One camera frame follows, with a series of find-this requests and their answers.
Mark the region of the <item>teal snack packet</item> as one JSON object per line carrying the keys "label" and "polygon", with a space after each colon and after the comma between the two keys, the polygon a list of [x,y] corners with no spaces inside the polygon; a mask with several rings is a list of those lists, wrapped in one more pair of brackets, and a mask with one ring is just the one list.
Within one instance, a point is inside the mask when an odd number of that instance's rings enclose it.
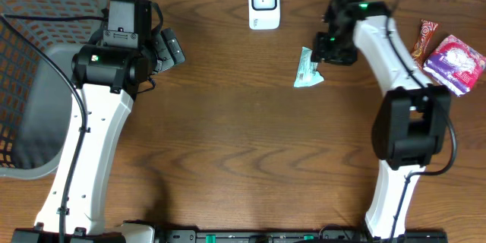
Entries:
{"label": "teal snack packet", "polygon": [[302,48],[293,87],[312,87],[324,81],[324,77],[317,71],[318,63],[311,60],[312,53],[311,49]]}

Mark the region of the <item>red purple snack bag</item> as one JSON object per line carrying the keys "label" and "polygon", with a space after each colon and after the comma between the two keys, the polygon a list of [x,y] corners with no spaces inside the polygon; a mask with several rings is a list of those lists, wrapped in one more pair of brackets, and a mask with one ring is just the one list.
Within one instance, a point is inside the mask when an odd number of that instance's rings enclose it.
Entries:
{"label": "red purple snack bag", "polygon": [[456,96],[467,94],[485,69],[485,57],[454,35],[428,56],[423,70]]}

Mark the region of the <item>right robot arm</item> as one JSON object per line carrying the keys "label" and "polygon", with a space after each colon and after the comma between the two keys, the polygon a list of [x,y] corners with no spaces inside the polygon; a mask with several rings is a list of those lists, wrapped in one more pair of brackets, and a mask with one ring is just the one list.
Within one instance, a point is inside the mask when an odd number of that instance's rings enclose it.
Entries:
{"label": "right robot arm", "polygon": [[418,180],[453,165],[456,134],[450,92],[415,66],[396,31],[394,10],[384,2],[330,0],[326,32],[314,39],[311,61],[353,65],[362,54],[383,101],[371,128],[379,171],[364,231],[355,242],[445,242],[445,232],[408,232],[406,214]]}

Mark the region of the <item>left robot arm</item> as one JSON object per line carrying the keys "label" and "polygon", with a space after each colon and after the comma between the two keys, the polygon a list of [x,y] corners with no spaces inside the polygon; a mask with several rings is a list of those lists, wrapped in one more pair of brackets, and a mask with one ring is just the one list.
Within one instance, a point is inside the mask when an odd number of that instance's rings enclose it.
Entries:
{"label": "left robot arm", "polygon": [[161,9],[148,0],[110,0],[107,25],[72,58],[65,78],[73,105],[58,170],[32,228],[15,242],[157,242],[159,230],[140,220],[105,227],[106,189],[122,128],[140,84],[181,64],[175,33],[152,25]]}

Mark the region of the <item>red orange patterned snack packet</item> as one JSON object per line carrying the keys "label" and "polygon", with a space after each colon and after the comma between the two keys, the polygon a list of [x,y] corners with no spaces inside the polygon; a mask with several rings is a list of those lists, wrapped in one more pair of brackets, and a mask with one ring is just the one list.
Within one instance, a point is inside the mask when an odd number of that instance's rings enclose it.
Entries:
{"label": "red orange patterned snack packet", "polygon": [[411,52],[411,57],[415,64],[422,68],[425,59],[425,52],[428,47],[428,43],[431,41],[432,36],[437,30],[439,24],[433,21],[421,20],[421,27],[418,35],[418,40],[414,45]]}

